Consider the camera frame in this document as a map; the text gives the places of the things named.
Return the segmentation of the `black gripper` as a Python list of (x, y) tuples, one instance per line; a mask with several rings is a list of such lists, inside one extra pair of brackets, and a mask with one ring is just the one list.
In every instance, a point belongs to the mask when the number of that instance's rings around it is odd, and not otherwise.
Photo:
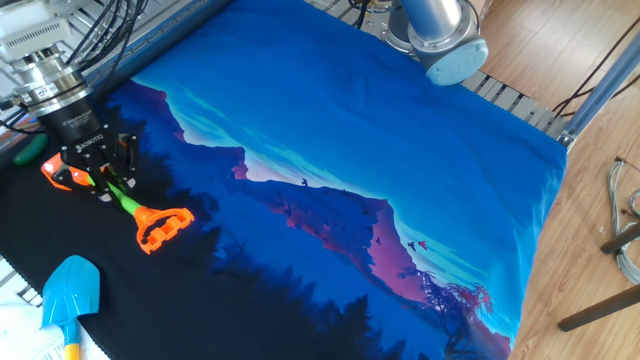
[(139, 137), (135, 134), (116, 134), (107, 127), (92, 96), (44, 115), (39, 122), (59, 143), (61, 158), (65, 162), (51, 163), (51, 183), (54, 187), (111, 202), (113, 196), (110, 190), (100, 188), (87, 171), (77, 169), (98, 168), (107, 164), (107, 177), (112, 184), (119, 190), (134, 188)]

